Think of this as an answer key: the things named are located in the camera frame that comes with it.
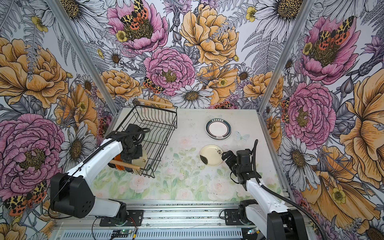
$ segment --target basket handle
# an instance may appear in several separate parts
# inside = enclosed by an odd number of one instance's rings
[[[151,101],[151,100],[147,100],[147,99],[142,99],[142,98],[138,98],[137,100],[139,102],[143,102],[143,103],[151,103],[154,105],[161,105],[161,106],[170,107],[170,108],[174,107],[172,104],[169,104],[169,103],[159,103],[159,102],[155,102],[155,101]]]
[[[136,170],[140,170],[140,166],[133,165],[133,164],[130,164],[130,163],[120,162],[120,161],[116,161],[116,160],[110,160],[109,163],[112,163],[112,164],[115,164],[115,165],[120,165],[120,166],[123,166],[123,167],[128,167],[128,168],[136,169]]]

